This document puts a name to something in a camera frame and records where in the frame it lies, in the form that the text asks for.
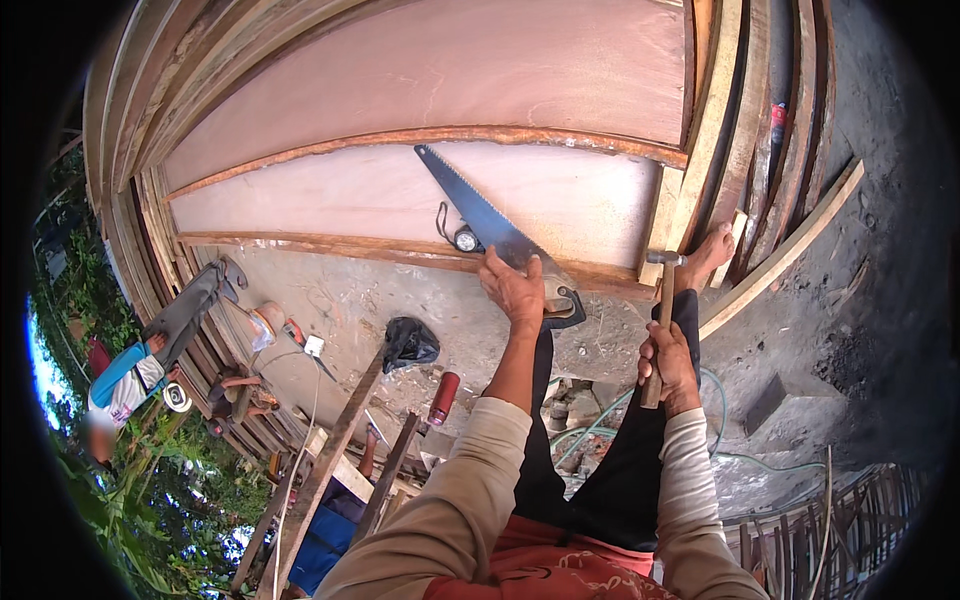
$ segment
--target black plastic bag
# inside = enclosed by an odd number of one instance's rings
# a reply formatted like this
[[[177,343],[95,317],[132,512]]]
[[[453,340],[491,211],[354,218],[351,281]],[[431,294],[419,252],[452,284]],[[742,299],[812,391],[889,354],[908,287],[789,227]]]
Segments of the black plastic bag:
[[[440,340],[413,317],[396,317],[387,323],[383,372],[410,365],[432,363],[440,356]]]

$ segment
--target wooden hammer handle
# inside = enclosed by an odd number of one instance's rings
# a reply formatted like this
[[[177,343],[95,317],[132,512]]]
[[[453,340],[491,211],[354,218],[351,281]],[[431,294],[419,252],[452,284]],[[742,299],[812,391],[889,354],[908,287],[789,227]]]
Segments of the wooden hammer handle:
[[[663,283],[660,285],[660,326],[670,330],[670,321],[673,319],[673,288],[674,288],[674,266],[671,264],[663,265]],[[643,392],[640,395],[640,406],[643,408],[657,408],[660,406],[660,391],[663,389],[663,378],[660,377],[660,369],[657,367],[657,346],[654,345],[654,358],[650,361],[653,371],[647,377],[643,384]]]

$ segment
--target green hose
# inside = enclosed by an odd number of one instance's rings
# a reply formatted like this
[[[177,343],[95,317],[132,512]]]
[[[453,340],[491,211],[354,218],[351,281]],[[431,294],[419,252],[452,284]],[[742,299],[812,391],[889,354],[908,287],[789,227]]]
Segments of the green hose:
[[[726,429],[727,429],[727,391],[724,389],[723,384],[720,383],[720,378],[717,377],[715,373],[713,373],[712,371],[709,371],[709,370],[707,370],[707,369],[704,369],[703,367],[700,368],[700,373],[706,375],[707,377],[709,377],[710,379],[712,379],[714,383],[716,383],[717,389],[720,391],[720,400],[721,400],[722,403],[723,403],[723,418],[722,418],[722,420],[720,421],[720,432],[717,434],[716,444],[713,445],[713,450],[710,452],[710,459],[713,459],[713,458],[718,457],[718,456],[719,456],[719,457],[722,457],[722,458],[733,458],[733,459],[737,459],[737,460],[746,461],[746,462],[748,462],[748,463],[751,463],[752,465],[756,465],[756,466],[758,466],[758,467],[760,467],[760,468],[765,468],[766,470],[771,471],[771,472],[774,472],[774,473],[788,473],[788,472],[794,472],[794,471],[798,471],[798,470],[803,470],[803,469],[805,469],[805,468],[827,468],[827,465],[825,465],[825,464],[823,464],[823,463],[805,463],[805,464],[803,464],[803,465],[796,465],[796,466],[794,466],[794,467],[783,467],[783,468],[771,467],[770,465],[767,465],[766,463],[764,463],[764,462],[762,462],[762,461],[754,458],[753,456],[748,456],[748,455],[746,455],[746,454],[732,454],[732,453],[730,453],[730,452],[719,452],[719,451],[717,451],[718,448],[720,447],[720,443],[723,441],[723,434],[724,434],[724,432],[725,432]],[[556,379],[551,380],[551,381],[550,381],[550,384],[548,384],[547,387],[549,387],[549,385],[552,385],[552,384],[556,383],[556,382],[559,381],[559,380],[560,380],[559,377],[557,377]],[[557,459],[556,461],[554,461],[554,464],[553,464],[554,468],[559,467],[560,464],[561,464],[563,461],[565,461],[567,458],[569,458],[569,456],[570,456],[571,454],[573,454],[573,451],[577,449],[577,446],[580,445],[580,442],[582,442],[584,439],[586,439],[586,438],[587,438],[587,435],[589,435],[590,433],[594,433],[594,434],[602,435],[602,436],[608,436],[608,437],[611,437],[611,438],[614,437],[614,436],[616,436],[616,431],[617,431],[616,429],[610,429],[609,427],[600,427],[600,426],[598,426],[598,425],[600,424],[600,421],[601,421],[601,420],[605,419],[605,418],[607,417],[607,415],[609,415],[609,414],[613,411],[614,408],[616,408],[617,406],[619,406],[625,399],[627,399],[628,397],[632,396],[633,393],[634,393],[634,391],[631,390],[631,391],[627,392],[626,394],[624,394],[623,396],[617,398],[617,399],[613,402],[613,404],[611,404],[610,406],[608,406],[602,413],[600,413],[600,416],[597,417],[596,420],[595,420],[593,423],[591,423],[589,426],[587,426],[587,427],[576,427],[576,428],[574,428],[574,429],[567,429],[566,431],[563,431],[563,432],[557,434],[557,435],[553,438],[553,440],[550,441],[550,450],[551,450],[551,452],[552,452],[554,449],[556,449],[557,445],[558,445],[560,442],[562,442],[563,440],[565,440],[566,438],[568,438],[568,437],[570,437],[570,436],[573,436],[573,435],[577,435],[577,434],[581,434],[581,435],[580,435],[579,438],[577,438],[576,440],[573,441],[573,444],[571,444],[570,447],[566,449],[566,452],[564,452],[564,454],[563,454],[559,459]],[[584,480],[585,480],[583,477],[577,477],[576,475],[562,475],[562,477],[563,477],[564,479],[570,480],[570,481],[584,481]]]

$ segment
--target saw teeth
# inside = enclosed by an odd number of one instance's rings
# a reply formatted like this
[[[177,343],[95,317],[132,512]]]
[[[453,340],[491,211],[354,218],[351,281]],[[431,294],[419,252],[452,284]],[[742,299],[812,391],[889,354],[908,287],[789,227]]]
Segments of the saw teeth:
[[[484,196],[483,194],[481,194],[480,191],[477,190],[477,188],[473,187],[473,184],[472,184],[472,183],[470,183],[469,181],[467,181],[466,179],[464,179],[464,176],[460,175],[460,171],[457,171],[457,170],[454,169],[452,166],[450,166],[450,163],[447,162],[442,156],[438,155],[437,152],[436,152],[433,148],[431,148],[430,146],[427,146],[426,144],[423,144],[423,145],[421,145],[421,147],[422,147],[424,150],[426,150],[428,153],[430,153],[431,155],[433,155],[434,158],[436,158],[437,160],[439,160],[440,162],[442,162],[442,163],[444,164],[444,166],[445,166],[447,169],[450,170],[450,173],[452,173],[453,175],[457,176],[457,179],[459,179],[460,181],[462,181],[462,182],[464,183],[464,185],[466,185],[467,187],[469,187],[471,190],[473,190],[473,192],[474,192],[477,196],[479,196],[480,198],[482,198],[483,201],[484,201],[485,203],[487,203],[487,206],[489,206],[489,207],[493,210],[493,212],[495,212],[496,214],[498,214],[498,215],[500,215],[501,217],[503,217],[503,219],[504,219],[507,223],[509,223],[511,226],[513,226],[514,229],[516,229],[517,231],[519,231],[520,235],[522,235],[524,238],[526,238],[526,240],[527,240],[528,242],[530,242],[530,245],[533,246],[533,247],[537,250],[537,253],[540,255],[540,260],[541,260],[541,261],[552,260],[552,259],[550,258],[550,255],[547,254],[546,251],[545,251],[543,248],[540,247],[540,244],[538,244],[537,242],[533,241],[533,240],[530,238],[530,236],[527,235],[526,233],[524,233],[523,231],[520,231],[520,228],[517,227],[516,224],[507,217],[507,215],[505,215],[505,214],[503,214],[502,212],[500,212],[500,210],[499,210],[496,206],[494,206],[493,204],[491,204],[491,202],[490,202],[489,200],[487,200],[487,197],[486,197],[486,196]]]

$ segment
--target beige long sleeve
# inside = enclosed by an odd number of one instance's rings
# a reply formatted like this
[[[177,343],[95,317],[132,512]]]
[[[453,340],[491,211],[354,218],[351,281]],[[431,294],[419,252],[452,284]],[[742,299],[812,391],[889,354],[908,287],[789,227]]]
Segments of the beige long sleeve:
[[[449,460],[423,492],[350,548],[314,597],[419,600],[435,577],[485,582],[493,545],[514,509],[531,423],[513,404],[477,400]]]
[[[736,563],[724,538],[704,409],[667,422],[660,460],[657,556],[663,561],[663,586],[685,600],[768,598]]]

